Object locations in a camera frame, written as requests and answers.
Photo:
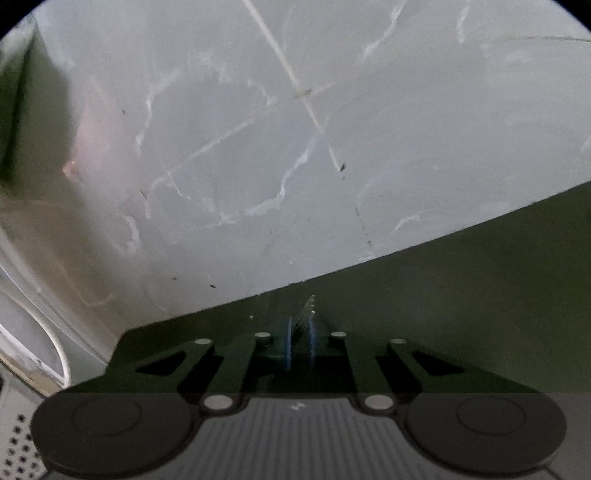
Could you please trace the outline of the white perforated utensil basket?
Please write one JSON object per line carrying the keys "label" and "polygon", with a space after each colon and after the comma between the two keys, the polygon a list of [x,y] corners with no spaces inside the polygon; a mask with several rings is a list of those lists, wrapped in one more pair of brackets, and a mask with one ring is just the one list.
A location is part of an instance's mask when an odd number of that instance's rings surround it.
{"label": "white perforated utensil basket", "polygon": [[31,420],[43,398],[1,368],[0,474],[5,480],[41,479],[46,468],[32,440]]}

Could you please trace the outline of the silver fork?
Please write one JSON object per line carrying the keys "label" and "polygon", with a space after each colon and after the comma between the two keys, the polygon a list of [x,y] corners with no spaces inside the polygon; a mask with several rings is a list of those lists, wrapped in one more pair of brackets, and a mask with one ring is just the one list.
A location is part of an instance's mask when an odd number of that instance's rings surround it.
{"label": "silver fork", "polygon": [[304,307],[297,313],[294,319],[294,330],[305,330],[308,329],[312,318],[315,316],[315,295],[311,295],[307,302],[304,303]]}

